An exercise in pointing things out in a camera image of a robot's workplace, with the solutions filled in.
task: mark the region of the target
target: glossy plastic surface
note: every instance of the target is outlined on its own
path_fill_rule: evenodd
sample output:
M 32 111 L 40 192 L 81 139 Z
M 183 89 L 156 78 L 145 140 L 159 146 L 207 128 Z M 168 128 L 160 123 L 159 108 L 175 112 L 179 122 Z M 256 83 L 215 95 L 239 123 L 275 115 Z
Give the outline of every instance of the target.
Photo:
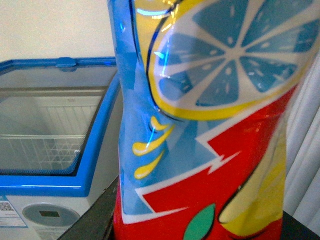
M 318 0 L 109 0 L 124 97 L 117 240 L 279 239 L 283 113 Z

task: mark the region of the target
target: digital display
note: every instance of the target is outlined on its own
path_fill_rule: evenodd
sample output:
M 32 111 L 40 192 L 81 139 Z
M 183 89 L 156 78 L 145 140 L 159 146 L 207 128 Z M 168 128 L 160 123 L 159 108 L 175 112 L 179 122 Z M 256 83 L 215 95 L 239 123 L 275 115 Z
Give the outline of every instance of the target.
M 42 217 L 60 217 L 57 211 L 39 211 Z

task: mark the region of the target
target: freezer glass lid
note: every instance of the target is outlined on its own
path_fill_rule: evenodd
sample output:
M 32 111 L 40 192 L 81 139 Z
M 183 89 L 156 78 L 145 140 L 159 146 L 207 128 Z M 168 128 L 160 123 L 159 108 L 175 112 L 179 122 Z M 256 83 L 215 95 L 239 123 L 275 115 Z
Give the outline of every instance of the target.
M 116 67 L 0 72 L 0 174 L 72 176 Z

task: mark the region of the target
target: green leaf graphic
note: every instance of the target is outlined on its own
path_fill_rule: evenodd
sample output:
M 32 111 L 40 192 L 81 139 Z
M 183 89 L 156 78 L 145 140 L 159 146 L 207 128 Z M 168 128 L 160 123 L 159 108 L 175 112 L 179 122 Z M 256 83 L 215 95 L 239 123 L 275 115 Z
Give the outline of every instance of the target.
M 185 230 L 183 240 L 201 240 L 210 231 L 215 218 L 215 207 L 215 204 L 211 204 L 195 215 Z

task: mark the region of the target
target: curtain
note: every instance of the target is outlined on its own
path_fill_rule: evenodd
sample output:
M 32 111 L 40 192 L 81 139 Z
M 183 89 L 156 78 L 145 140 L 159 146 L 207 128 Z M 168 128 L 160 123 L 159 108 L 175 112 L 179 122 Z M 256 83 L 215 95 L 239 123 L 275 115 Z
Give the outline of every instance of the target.
M 290 111 L 284 210 L 320 235 L 320 55 Z

